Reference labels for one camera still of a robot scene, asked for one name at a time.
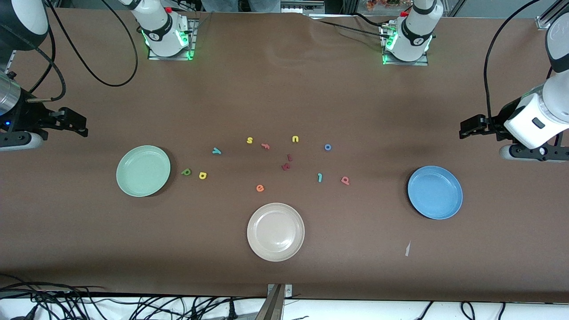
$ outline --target person's leg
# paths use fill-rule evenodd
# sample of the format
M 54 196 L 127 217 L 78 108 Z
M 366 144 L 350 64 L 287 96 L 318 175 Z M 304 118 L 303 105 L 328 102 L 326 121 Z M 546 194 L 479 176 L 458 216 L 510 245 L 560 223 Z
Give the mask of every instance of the person's leg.
M 280 4 L 281 0 L 249 0 L 252 12 L 271 12 Z
M 237 0 L 201 0 L 201 4 L 209 12 L 238 12 Z

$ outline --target plate rim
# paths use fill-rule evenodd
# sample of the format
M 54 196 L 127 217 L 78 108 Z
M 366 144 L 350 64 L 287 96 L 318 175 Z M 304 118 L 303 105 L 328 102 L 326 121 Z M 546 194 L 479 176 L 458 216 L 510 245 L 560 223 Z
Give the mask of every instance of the plate rim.
M 281 205 L 281 206 L 285 206 L 288 207 L 290 209 L 292 209 L 294 215 L 299 219 L 300 221 L 300 239 L 299 239 L 299 243 L 298 243 L 298 247 L 296 248 L 296 250 L 294 250 L 293 252 L 291 252 L 287 257 L 283 258 L 283 259 L 272 259 L 272 258 L 268 258 L 268 257 L 263 257 L 261 256 L 261 253 L 259 253 L 258 251 L 256 251 L 253 246 L 251 245 L 251 239 L 254 237 L 254 235 L 252 234 L 253 232 L 253 228 L 252 226 L 255 225 L 255 223 L 258 221 L 258 219 L 253 220 L 253 218 L 255 217 L 255 215 L 260 212 L 261 209 L 267 207 L 267 206 L 272 206 L 272 205 Z M 251 215 L 251 218 L 249 218 L 249 222 L 247 223 L 247 242 L 249 243 L 249 247 L 251 248 L 251 250 L 261 259 L 269 261 L 269 262 L 282 262 L 282 261 L 286 261 L 292 257 L 294 257 L 299 251 L 300 248 L 302 247 L 302 245 L 304 244 L 304 237 L 306 234 L 306 229 L 304 227 L 304 220 L 302 220 L 302 217 L 300 216 L 300 213 L 298 213 L 298 211 L 293 208 L 292 206 L 286 204 L 286 203 L 281 203 L 281 202 L 271 202 L 271 203 L 267 203 L 264 204 L 262 206 L 260 206 L 258 209 L 255 210 L 255 212 L 253 212 L 253 214 Z
M 164 179 L 164 182 L 161 183 L 161 184 L 160 184 L 160 187 L 157 188 L 155 191 L 152 191 L 152 192 L 147 193 L 147 194 L 136 194 L 136 195 L 134 195 L 134 194 L 131 194 L 131 193 L 127 192 L 127 191 L 123 188 L 123 186 L 121 186 L 121 183 L 119 182 L 119 178 L 118 178 L 118 172 L 119 172 L 119 169 L 121 168 L 121 165 L 124 166 L 124 164 L 126 163 L 125 159 L 126 159 L 128 156 L 132 156 L 132 154 L 135 153 L 136 151 L 138 151 L 138 149 L 143 149 L 143 148 L 153 149 L 154 151 L 157 151 L 156 153 L 158 153 L 158 154 L 160 154 L 160 155 L 162 155 L 162 156 L 164 156 L 164 157 L 166 158 L 166 164 L 167 164 L 167 168 L 168 168 L 168 174 L 166 175 L 166 178 Z M 170 178 L 171 170 L 172 170 L 172 166 L 171 166 L 171 162 L 170 162 L 170 157 L 168 157 L 168 154 L 166 154 L 166 152 L 165 152 L 164 150 L 162 150 L 161 148 L 159 148 L 159 147 L 157 147 L 157 146 L 142 145 L 142 146 L 138 146 L 138 147 L 135 147 L 135 148 L 129 150 L 125 155 L 122 156 L 121 160 L 118 162 L 118 165 L 117 165 L 117 171 L 116 171 L 116 173 L 115 173 L 115 179 L 117 180 L 118 187 L 122 190 L 122 192 L 126 193 L 127 195 L 136 197 L 136 198 L 142 198 L 142 197 L 145 197 L 145 196 L 149 196 L 149 195 L 155 194 L 155 193 L 158 192 L 160 189 L 162 189 L 162 187 L 164 187 L 164 185 L 166 184 L 166 182 L 168 182 L 168 179 Z
M 455 210 L 455 212 L 453 212 L 450 216 L 445 216 L 445 217 L 443 217 L 443 218 L 439 218 L 439 217 L 435 218 L 435 217 L 432 217 L 432 216 L 428 216 L 427 214 L 425 214 L 424 212 L 422 212 L 419 208 L 417 208 L 417 206 L 415 205 L 415 203 L 413 202 L 413 200 L 412 200 L 412 198 L 411 198 L 411 196 L 410 196 L 410 194 L 411 194 L 410 191 L 411 191 L 411 183 L 412 183 L 412 181 L 413 181 L 421 172 L 426 171 L 426 170 L 429 170 L 429 169 L 430 169 L 430 170 L 432 170 L 432 169 L 437 169 L 437 170 L 446 171 L 447 173 L 449 173 L 449 175 L 450 175 L 451 177 L 453 177 L 454 181 L 455 181 L 456 184 L 458 185 L 458 196 L 459 196 L 459 198 L 460 198 L 460 202 L 459 202 L 459 204 L 458 204 L 457 209 Z M 413 206 L 413 208 L 415 208 L 415 210 L 417 210 L 421 215 L 423 215 L 423 216 L 425 216 L 425 217 L 427 217 L 427 218 L 429 218 L 429 219 L 433 219 L 433 220 L 446 220 L 446 219 L 449 219 L 449 218 L 453 217 L 454 215 L 456 215 L 456 214 L 460 211 L 460 209 L 462 208 L 463 201 L 464 201 L 464 193 L 463 193 L 462 185 L 460 184 L 460 181 L 457 179 L 457 177 L 456 177 L 454 174 L 452 174 L 452 172 L 450 172 L 449 170 L 447 170 L 447 169 L 445 169 L 445 168 L 443 168 L 443 167 L 439 167 L 439 166 L 423 166 L 423 167 L 420 167 L 420 168 L 418 168 L 417 170 L 415 170 L 415 171 L 413 172 L 413 174 L 411 175 L 411 177 L 409 178 L 409 181 L 407 182 L 407 197 L 409 198 L 409 201 L 411 202 L 411 205 Z

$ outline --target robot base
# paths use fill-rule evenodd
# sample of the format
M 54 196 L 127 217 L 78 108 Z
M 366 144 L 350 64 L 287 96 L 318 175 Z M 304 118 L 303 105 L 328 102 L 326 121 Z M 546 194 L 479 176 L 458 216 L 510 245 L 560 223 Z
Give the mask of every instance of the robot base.
M 148 59 L 149 60 L 166 60 L 166 61 L 187 61 L 193 60 L 193 55 L 196 50 L 196 41 L 197 41 L 197 27 L 199 26 L 200 21 L 198 19 L 188 19 L 188 34 L 185 35 L 188 37 L 188 46 L 180 50 L 177 54 L 169 57 L 162 57 L 155 54 L 150 48 L 148 52 Z
M 392 37 L 393 31 L 395 31 L 395 29 L 397 28 L 396 23 L 397 22 L 395 20 L 390 20 L 389 23 L 383 24 L 381 27 L 379 27 L 380 34 L 386 34 L 386 35 Z M 427 66 L 428 65 L 426 53 L 423 53 L 421 58 L 419 58 L 416 61 L 412 61 L 412 62 L 401 61 L 401 60 L 395 58 L 395 56 L 389 50 L 386 49 L 387 43 L 391 40 L 392 40 L 392 38 L 381 38 L 381 50 L 383 52 L 383 57 L 382 57 L 383 58 L 383 64 L 421 65 L 421 66 Z

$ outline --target blue plate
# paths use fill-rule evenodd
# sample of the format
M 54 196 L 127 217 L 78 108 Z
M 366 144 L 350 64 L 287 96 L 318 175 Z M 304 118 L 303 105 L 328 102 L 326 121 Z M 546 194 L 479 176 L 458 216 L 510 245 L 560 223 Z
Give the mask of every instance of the blue plate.
M 442 220 L 454 216 L 462 205 L 462 188 L 448 170 L 437 166 L 419 168 L 409 179 L 411 204 L 427 218 Z

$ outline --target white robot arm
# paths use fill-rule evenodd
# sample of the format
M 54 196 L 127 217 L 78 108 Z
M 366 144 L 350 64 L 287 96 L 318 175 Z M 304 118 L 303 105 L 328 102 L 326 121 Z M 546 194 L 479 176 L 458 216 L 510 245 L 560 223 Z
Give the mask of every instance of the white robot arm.
M 401 61 L 418 60 L 427 51 L 432 31 L 442 16 L 441 0 L 413 1 L 409 15 L 395 21 L 396 33 L 385 48 Z
M 141 25 L 146 44 L 158 56 L 176 55 L 188 46 L 188 18 L 164 8 L 160 0 L 119 0 Z
M 560 145 L 569 129 L 569 12 L 562 14 L 546 34 L 546 51 L 556 72 L 545 83 L 505 105 L 491 119 L 478 114 L 460 124 L 460 138 L 496 134 L 512 140 L 500 150 L 509 160 L 566 161 L 569 147 Z M 547 142 L 556 137 L 553 145 Z

